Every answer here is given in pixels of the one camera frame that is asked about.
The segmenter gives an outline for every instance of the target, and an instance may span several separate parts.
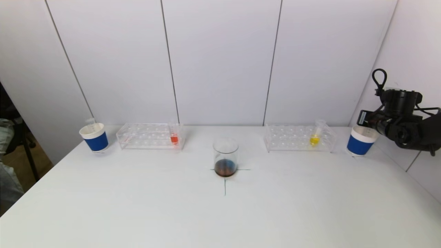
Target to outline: white wall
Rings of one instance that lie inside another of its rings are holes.
[[[52,163],[91,118],[44,0],[0,1],[0,81]]]
[[[280,0],[163,0],[179,119],[262,125]]]
[[[160,0],[48,5],[97,121],[178,121]]]
[[[284,0],[266,123],[347,126],[396,0]]]
[[[439,0],[398,1],[384,44],[374,65],[374,69],[383,68],[387,71],[387,87],[420,92],[423,95],[420,107],[441,107],[440,10]],[[379,98],[374,95],[375,88],[374,82],[369,79],[352,117],[352,125],[355,125],[360,110],[372,111],[381,105]],[[415,114],[427,117],[418,111]],[[408,169],[418,154],[417,151],[396,147],[385,137],[375,145],[403,169]],[[427,152],[422,152],[409,172],[429,192],[440,192],[441,150],[437,152],[437,158],[428,156]],[[441,201],[440,194],[434,195]]]

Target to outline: person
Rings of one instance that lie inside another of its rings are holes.
[[[2,160],[12,137],[14,137],[13,123],[10,120],[0,119],[0,202],[2,207],[5,207],[4,211],[24,194],[14,169],[3,164]]]

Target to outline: measuring cup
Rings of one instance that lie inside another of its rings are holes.
[[[221,177],[229,177],[237,170],[238,143],[231,138],[217,139],[213,143],[214,172]]]
[[[90,147],[92,152],[105,150],[109,145],[104,124],[94,123],[80,129],[80,135]]]
[[[372,128],[355,126],[348,141],[348,151],[353,156],[363,156],[378,139],[380,134]]]

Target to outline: yellow liquid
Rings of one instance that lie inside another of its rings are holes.
[[[309,139],[309,143],[311,143],[312,147],[316,147],[319,142],[320,142],[320,136],[311,135],[311,138]]]

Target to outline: paper cup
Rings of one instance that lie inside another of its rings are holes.
[[[372,128],[355,126],[348,141],[348,151],[354,156],[363,156],[378,139],[380,134]]]
[[[81,128],[80,135],[93,152],[102,151],[109,145],[102,123],[95,123]]]

